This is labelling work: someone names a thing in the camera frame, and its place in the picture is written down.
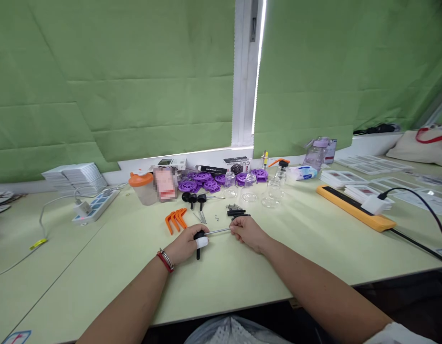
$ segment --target yellow label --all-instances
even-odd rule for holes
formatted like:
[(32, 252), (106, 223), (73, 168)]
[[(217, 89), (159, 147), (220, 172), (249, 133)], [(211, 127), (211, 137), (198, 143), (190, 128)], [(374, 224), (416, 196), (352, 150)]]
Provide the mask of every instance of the yellow label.
[(48, 241), (48, 239), (38, 240), (36, 243), (33, 244), (33, 246), (30, 246), (30, 251), (36, 249), (39, 245), (44, 244), (46, 241)]

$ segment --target light green tabletop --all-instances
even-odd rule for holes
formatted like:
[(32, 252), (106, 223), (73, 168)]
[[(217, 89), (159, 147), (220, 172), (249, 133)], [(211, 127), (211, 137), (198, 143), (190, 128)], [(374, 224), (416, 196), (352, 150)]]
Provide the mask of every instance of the light green tabletop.
[[(0, 213), (0, 272), (21, 260), (29, 253), (29, 247), (42, 239), (38, 222), (42, 206), (57, 197), (59, 194), (55, 192), (31, 194)], [(62, 199), (47, 206), (43, 223), (49, 241), (0, 275), (0, 343), (107, 220), (105, 212), (94, 224), (73, 225), (73, 205), (73, 200)]]
[[(437, 166), (410, 164), (419, 166), (417, 171), (442, 173), (442, 168)], [(332, 169), (347, 170), (336, 164)], [(389, 175), (414, 181), (399, 172)], [(367, 179), (381, 176), (367, 176)], [(288, 180), (287, 195), (280, 209), (266, 209), (259, 201), (244, 206), (272, 237), (350, 285), (442, 267), (439, 260), (426, 252), (393, 233), (370, 229), (316, 194), (320, 184), (318, 179)], [(256, 187), (259, 195), (265, 190), (265, 184)], [(176, 237), (177, 234), (169, 234), (164, 218), (188, 204), (178, 200), (146, 207), (133, 191), (129, 196), (126, 194), (127, 191), (122, 191), (116, 198), (108, 222), (17, 327), (18, 331), (32, 330), (26, 344), (61, 343), (79, 338), (158, 248), (164, 248)], [(386, 216), (398, 222), (398, 230), (423, 244), (442, 247), (442, 236), (428, 211), (395, 201)], [(210, 230), (229, 225), (225, 205), (234, 202), (243, 205), (238, 199), (208, 200), (204, 213)], [(190, 210), (184, 219), (188, 225), (197, 222)], [(240, 244), (228, 232), (215, 234), (202, 249), (200, 261), (196, 261), (195, 256), (190, 258), (169, 278), (153, 324), (290, 297), (263, 256)]]

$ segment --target hand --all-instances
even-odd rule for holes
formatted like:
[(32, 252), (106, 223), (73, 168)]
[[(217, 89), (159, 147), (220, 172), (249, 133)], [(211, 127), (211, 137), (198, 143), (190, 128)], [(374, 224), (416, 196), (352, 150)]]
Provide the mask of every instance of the hand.
[(210, 232), (208, 228), (202, 224), (193, 225), (183, 230), (182, 233), (165, 248), (165, 253), (170, 258), (173, 265), (178, 265), (188, 259), (197, 249), (197, 243), (194, 236), (197, 232)]
[(247, 244), (257, 253), (263, 253), (265, 246), (272, 240), (251, 216), (236, 217), (229, 228), (237, 240)]

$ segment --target white bandage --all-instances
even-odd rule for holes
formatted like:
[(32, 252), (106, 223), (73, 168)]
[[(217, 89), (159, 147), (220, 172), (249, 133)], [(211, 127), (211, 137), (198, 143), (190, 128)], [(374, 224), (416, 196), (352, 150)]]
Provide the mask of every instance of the white bandage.
[(206, 236), (196, 239), (197, 248), (201, 248), (208, 245), (208, 238)]

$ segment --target purple water bottle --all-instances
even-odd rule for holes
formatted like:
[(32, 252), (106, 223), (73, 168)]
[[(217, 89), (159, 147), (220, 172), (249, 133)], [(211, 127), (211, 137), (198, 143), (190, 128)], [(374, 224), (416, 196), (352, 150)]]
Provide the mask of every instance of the purple water bottle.
[(302, 164), (312, 166), (315, 170), (320, 172), (321, 164), (325, 162), (327, 145), (328, 141), (326, 140), (313, 141), (312, 146), (308, 149)]

